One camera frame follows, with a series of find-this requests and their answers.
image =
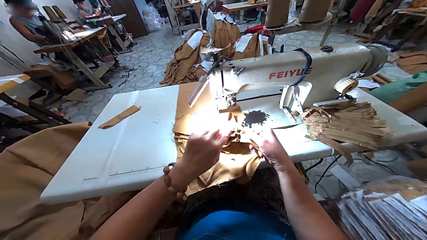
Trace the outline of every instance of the white plastic bag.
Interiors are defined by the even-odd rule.
[[[142,15],[144,23],[149,32],[161,30],[164,24],[164,18],[160,16],[152,3],[145,4],[142,7]]]

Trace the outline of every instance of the red fabric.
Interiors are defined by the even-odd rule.
[[[374,3],[375,0],[359,0],[353,7],[353,9],[350,11],[350,20],[363,20]]]
[[[264,32],[264,36],[270,35],[270,31],[265,30],[264,24],[261,24],[261,25],[256,25],[256,26],[250,27],[250,28],[246,29],[243,33],[263,33],[263,32]]]

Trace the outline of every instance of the bracelet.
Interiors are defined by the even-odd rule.
[[[171,179],[170,179],[170,177],[168,176],[169,171],[170,171],[169,167],[173,167],[174,165],[175,165],[175,163],[169,163],[167,166],[165,166],[165,167],[164,167],[164,169],[163,169],[163,173],[164,173],[164,177],[163,177],[163,179],[164,179],[164,183],[165,183],[165,185],[166,185],[166,187],[167,187],[167,190],[168,190],[169,192],[171,192],[172,194],[175,194],[175,196],[176,196],[177,200],[186,200],[186,199],[187,199],[187,196],[185,195],[185,191],[183,190],[183,191],[179,192],[179,191],[177,191],[177,190],[176,190],[176,189],[171,185]]]

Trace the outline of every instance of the hand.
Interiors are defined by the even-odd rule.
[[[265,160],[271,163],[276,171],[285,172],[290,166],[293,167],[292,160],[277,139],[273,130],[264,129],[263,131],[254,132],[247,129],[245,132],[248,134],[249,138],[258,145],[260,151],[255,149],[255,152],[260,157],[265,157]],[[254,150],[253,145],[249,145],[249,148]]]
[[[180,168],[182,174],[187,176],[187,185],[218,162],[221,148],[230,134],[231,131],[220,134],[217,129],[206,131],[201,135],[193,133],[190,136],[184,156],[173,167]]]

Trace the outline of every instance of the sewing station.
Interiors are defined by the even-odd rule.
[[[290,113],[302,114],[303,109],[312,106],[349,101],[342,97],[343,93],[353,90],[356,102],[372,104],[378,117],[386,120],[387,128],[393,132],[381,140],[382,147],[426,139],[427,128],[355,88],[356,78],[377,72],[385,63],[386,55],[381,46],[334,44],[327,49],[316,47],[220,62],[212,67],[205,81],[198,84],[117,94],[41,198],[48,202],[66,202],[148,186],[163,174],[165,165],[175,161],[175,116],[190,111],[202,111],[213,117],[238,105],[246,115],[246,124],[251,123],[250,127],[263,124],[274,129],[292,160],[301,162],[339,153],[320,141],[305,138],[307,127]],[[132,105],[140,110],[114,127],[98,128]],[[255,114],[252,114],[254,119],[250,119],[253,112],[262,114],[262,120]],[[365,150],[356,144],[342,145],[350,152]]]

